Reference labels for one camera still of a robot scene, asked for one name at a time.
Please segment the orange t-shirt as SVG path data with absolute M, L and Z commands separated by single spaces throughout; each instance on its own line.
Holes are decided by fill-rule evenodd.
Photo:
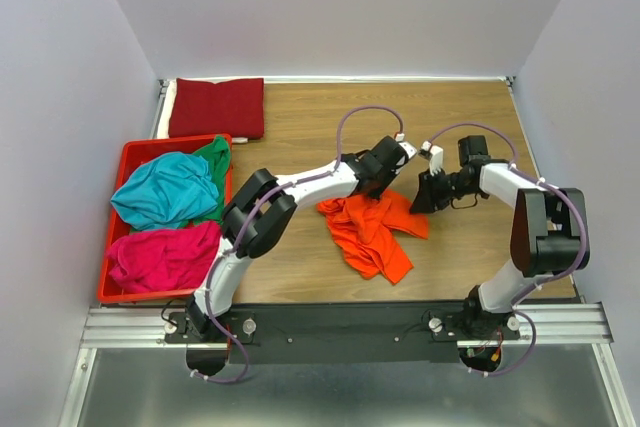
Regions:
M 321 201 L 316 210 L 325 218 L 331 238 L 351 268 L 365 279 L 381 275 L 395 285 L 413 263 L 394 233 L 418 239 L 429 235 L 427 218 L 412 214 L 410 207 L 405 196 L 387 190 L 378 200 L 355 195 Z

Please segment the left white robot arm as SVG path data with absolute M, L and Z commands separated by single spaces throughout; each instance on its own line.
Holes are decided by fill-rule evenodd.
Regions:
M 230 309 L 248 267 L 277 245 L 297 211 L 358 194 L 378 198 L 416 154 L 399 134 L 301 173 L 254 172 L 223 211 L 218 252 L 186 307 L 188 331 L 201 342 L 220 334 L 220 316 Z

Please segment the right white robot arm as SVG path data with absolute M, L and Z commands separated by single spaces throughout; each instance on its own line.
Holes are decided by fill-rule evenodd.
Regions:
M 444 151 L 425 141 L 419 155 L 428 169 L 418 176 L 413 214 L 434 214 L 466 196 L 495 197 L 513 210 L 510 258 L 494 277 L 474 287 L 462 311 L 443 323 L 481 339 L 506 325 L 514 308 L 533 291 L 582 269 L 589 261 L 583 193 L 532 179 L 513 162 L 496 159 L 482 135 L 458 141 L 460 170 L 447 173 Z

